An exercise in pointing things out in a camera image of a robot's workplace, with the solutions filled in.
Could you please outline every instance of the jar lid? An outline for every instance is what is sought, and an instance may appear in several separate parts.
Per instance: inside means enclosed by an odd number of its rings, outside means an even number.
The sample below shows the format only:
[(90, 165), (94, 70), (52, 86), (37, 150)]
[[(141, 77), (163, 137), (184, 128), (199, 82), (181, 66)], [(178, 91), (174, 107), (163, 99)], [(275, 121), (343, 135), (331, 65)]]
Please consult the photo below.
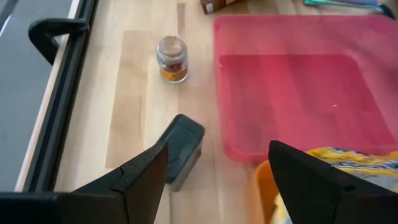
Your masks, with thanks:
[(166, 65), (182, 63), (187, 57), (187, 46), (178, 37), (166, 36), (158, 43), (156, 54), (159, 63)]

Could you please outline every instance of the wooden table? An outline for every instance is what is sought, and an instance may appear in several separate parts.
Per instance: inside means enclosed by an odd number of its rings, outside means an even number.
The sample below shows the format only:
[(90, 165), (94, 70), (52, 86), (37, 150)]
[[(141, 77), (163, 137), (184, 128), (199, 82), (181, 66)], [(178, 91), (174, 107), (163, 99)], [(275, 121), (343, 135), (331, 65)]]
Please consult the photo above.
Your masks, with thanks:
[[(79, 0), (74, 0), (70, 17)], [(391, 1), (393, 10), (397, 4)], [(183, 113), (206, 128), (203, 154), (180, 192), (165, 187), (157, 223), (246, 223), (244, 189), (253, 170), (223, 153), (213, 78), (212, 21), (223, 14), (367, 14), (305, 7), (302, 0), (242, 0), (204, 15), (199, 0), (101, 0), (91, 31), (55, 190), (72, 191), (147, 149)], [(159, 75), (155, 45), (179, 35), (189, 77), (170, 85)], [(23, 184), (49, 101), (64, 37), (22, 168)]]

